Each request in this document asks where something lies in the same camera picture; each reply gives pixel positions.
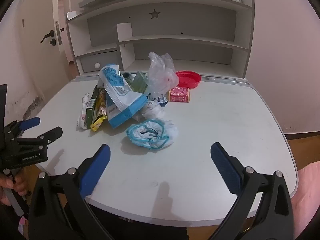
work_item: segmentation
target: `pink cloth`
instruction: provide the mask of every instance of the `pink cloth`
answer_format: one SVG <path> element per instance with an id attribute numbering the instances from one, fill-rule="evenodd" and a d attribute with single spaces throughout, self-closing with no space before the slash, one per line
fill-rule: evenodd
<path id="1" fill-rule="evenodd" d="M 320 161 L 298 171 L 299 184 L 291 199 L 294 238 L 308 225 L 320 206 Z"/>

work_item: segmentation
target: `blue gripper pad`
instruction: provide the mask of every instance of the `blue gripper pad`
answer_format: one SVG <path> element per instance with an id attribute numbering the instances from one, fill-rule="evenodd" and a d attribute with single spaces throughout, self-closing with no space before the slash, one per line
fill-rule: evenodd
<path id="1" fill-rule="evenodd" d="M 211 159 L 216 165 L 229 191 L 237 196 L 242 191 L 243 166 L 236 157 L 229 156 L 220 143 L 211 146 Z"/>
<path id="2" fill-rule="evenodd" d="M 40 124 L 40 118 L 39 117 L 34 117 L 34 118 L 31 118 L 29 120 L 26 120 L 26 121 L 23 121 L 20 123 L 19 125 L 19 129 L 21 131 L 25 131 L 25 130 L 28 130 L 32 127 L 35 127 L 37 125 Z"/>
<path id="3" fill-rule="evenodd" d="M 108 165 L 111 157 L 110 147 L 103 144 L 92 157 L 93 160 L 80 181 L 80 195 L 84 199 L 85 196 L 91 195 L 96 187 L 102 173 Z"/>

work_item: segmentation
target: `red plastic lid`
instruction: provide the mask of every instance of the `red plastic lid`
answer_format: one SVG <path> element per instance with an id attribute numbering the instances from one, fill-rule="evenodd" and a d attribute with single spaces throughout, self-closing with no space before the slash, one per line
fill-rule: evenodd
<path id="1" fill-rule="evenodd" d="M 179 77 L 179 87 L 182 88 L 195 88 L 201 81 L 201 76 L 193 71 L 177 71 L 176 75 Z"/>

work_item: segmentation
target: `black door handle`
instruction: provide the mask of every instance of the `black door handle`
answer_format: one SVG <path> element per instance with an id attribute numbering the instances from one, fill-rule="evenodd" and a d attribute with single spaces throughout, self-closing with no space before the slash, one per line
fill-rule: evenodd
<path id="1" fill-rule="evenodd" d="M 44 39 L 49 38 L 49 37 L 51 37 L 51 38 L 54 37 L 54 30 L 51 30 L 50 33 L 46 34 L 46 35 L 43 37 L 42 41 L 40 41 L 40 43 L 42 43 L 42 42 L 44 41 Z"/>
<path id="2" fill-rule="evenodd" d="M 57 42 L 56 39 L 52 39 L 52 41 L 49 42 L 52 46 L 56 46 Z"/>

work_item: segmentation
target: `wall stain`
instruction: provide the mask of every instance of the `wall stain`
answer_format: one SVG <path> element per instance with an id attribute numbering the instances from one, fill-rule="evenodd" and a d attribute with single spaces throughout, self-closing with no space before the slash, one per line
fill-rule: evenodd
<path id="1" fill-rule="evenodd" d="M 30 116 L 33 110 L 35 110 L 41 103 L 43 99 L 41 97 L 36 97 L 35 100 L 33 100 L 32 104 L 28 107 L 26 112 L 23 115 L 23 121 L 27 120 Z"/>

